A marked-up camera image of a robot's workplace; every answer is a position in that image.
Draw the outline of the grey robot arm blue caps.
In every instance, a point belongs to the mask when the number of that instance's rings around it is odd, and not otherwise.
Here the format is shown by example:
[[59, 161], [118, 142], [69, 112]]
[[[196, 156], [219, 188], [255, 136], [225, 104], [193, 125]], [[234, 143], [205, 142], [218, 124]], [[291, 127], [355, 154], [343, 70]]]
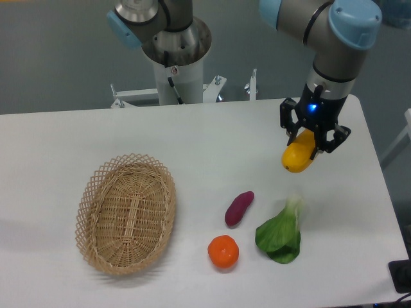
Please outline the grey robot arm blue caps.
[[[311, 132], [308, 153], [331, 153], [349, 136], [338, 115], [373, 47], [382, 16], [372, 1], [261, 1], [263, 20], [315, 51], [301, 98], [284, 100], [280, 125], [298, 143]], [[203, 61], [211, 47], [208, 26], [191, 1], [118, 1], [107, 21], [118, 39], [153, 63], [162, 105], [203, 103]]]

